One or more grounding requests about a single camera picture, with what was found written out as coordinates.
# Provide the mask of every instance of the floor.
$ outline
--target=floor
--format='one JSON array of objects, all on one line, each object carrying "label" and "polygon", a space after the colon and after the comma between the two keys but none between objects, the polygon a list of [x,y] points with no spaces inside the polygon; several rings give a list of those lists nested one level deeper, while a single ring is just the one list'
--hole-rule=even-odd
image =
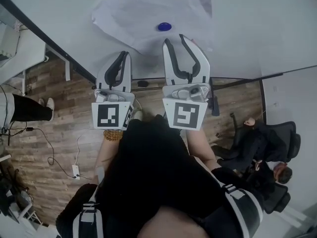
[{"label": "floor", "polygon": [[[223,84],[226,79],[215,80]],[[64,62],[52,56],[48,62],[37,65],[28,72],[28,83],[31,92],[29,98],[38,100],[53,97],[55,100],[55,118],[53,121],[28,122],[28,127],[40,128],[54,148],[54,156],[67,174],[72,175],[72,165],[80,153],[78,165],[82,176],[91,177],[93,167],[103,140],[101,130],[93,130],[91,103],[94,101],[93,84],[75,72],[71,81],[65,81]],[[161,86],[164,82],[154,81],[151,86]],[[17,90],[4,86],[5,91],[18,94]],[[262,115],[262,101],[259,83],[248,83],[237,87],[226,88],[215,92],[220,105],[220,116],[213,117],[208,110],[203,128],[210,143],[218,141],[220,145],[230,145],[230,141],[220,141],[215,137],[217,132],[233,134],[233,123],[229,114],[236,114],[238,123],[252,116]],[[134,92],[146,113],[146,118],[163,114],[162,90]],[[25,123],[16,122],[13,128],[24,128]],[[66,176],[57,163],[48,164],[48,157],[53,151],[39,130],[23,132],[11,138],[6,147],[12,155],[14,168],[19,174],[30,194],[34,197],[34,207],[39,218],[47,224],[54,224],[58,214],[78,190],[89,181]]]}]

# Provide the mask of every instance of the blue bottle cap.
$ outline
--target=blue bottle cap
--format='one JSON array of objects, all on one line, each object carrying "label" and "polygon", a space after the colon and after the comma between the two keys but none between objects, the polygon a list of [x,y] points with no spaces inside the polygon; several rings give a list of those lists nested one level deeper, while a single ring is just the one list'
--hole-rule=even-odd
[{"label": "blue bottle cap", "polygon": [[159,31],[165,32],[165,31],[169,31],[170,29],[172,29],[172,25],[167,22],[163,22],[158,25]]}]

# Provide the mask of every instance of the hand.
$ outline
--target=hand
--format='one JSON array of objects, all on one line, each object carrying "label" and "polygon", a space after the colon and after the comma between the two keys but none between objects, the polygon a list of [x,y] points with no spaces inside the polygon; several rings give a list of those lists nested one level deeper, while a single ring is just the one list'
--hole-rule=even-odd
[{"label": "hand", "polygon": [[244,122],[244,124],[247,126],[254,126],[256,124],[256,121],[254,120],[254,118],[250,117]]},{"label": "hand", "polygon": [[260,170],[260,164],[262,163],[262,161],[257,161],[256,162],[256,171]]}]

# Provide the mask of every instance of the power strip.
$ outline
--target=power strip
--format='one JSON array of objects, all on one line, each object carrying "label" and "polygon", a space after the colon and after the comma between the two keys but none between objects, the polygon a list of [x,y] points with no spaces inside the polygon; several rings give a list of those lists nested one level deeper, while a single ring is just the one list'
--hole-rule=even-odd
[{"label": "power strip", "polygon": [[76,177],[75,179],[80,180],[79,166],[73,165],[72,167],[73,167],[74,177]]}]

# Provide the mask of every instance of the white desk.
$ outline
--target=white desk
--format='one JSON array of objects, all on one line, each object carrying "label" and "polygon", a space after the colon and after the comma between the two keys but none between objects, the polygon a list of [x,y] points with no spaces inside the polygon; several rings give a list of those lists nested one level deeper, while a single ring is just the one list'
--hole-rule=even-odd
[{"label": "white desk", "polygon": [[22,95],[25,95],[25,70],[43,62],[46,50],[65,61],[66,81],[70,80],[70,64],[59,53],[47,46],[44,41],[30,30],[20,31],[16,55],[0,67],[0,84],[18,75],[22,78]]},{"label": "white desk", "polygon": [[[93,76],[125,50],[133,78],[164,77],[161,56],[144,57],[93,25],[100,0],[11,1]],[[316,11],[317,0],[212,0],[211,76],[256,78],[316,65]]]}]

